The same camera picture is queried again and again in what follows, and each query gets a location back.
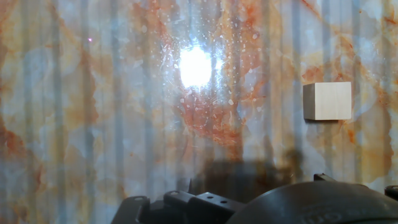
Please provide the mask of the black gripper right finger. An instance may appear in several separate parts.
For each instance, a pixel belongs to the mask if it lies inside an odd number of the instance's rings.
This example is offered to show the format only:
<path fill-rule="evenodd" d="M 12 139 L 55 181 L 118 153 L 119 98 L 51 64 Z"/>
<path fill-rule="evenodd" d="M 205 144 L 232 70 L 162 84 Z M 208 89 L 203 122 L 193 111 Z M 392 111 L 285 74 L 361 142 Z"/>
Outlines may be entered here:
<path fill-rule="evenodd" d="M 314 181 L 335 181 L 333 178 L 330 176 L 322 173 L 322 174 L 314 174 L 313 175 L 313 180 Z M 388 185 L 387 187 L 384 188 L 384 195 L 392 198 L 394 200 L 398 200 L 398 191 L 397 191 L 397 186 L 396 185 Z"/>

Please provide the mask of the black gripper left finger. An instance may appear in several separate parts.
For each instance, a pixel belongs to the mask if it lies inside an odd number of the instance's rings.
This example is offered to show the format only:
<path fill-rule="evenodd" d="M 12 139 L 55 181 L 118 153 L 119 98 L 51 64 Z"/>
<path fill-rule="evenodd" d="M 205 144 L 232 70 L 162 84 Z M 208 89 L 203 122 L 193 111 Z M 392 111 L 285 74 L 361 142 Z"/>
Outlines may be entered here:
<path fill-rule="evenodd" d="M 112 224 L 225 224 L 246 205 L 209 192 L 192 195 L 170 191 L 162 200 L 128 197 L 118 208 Z"/>

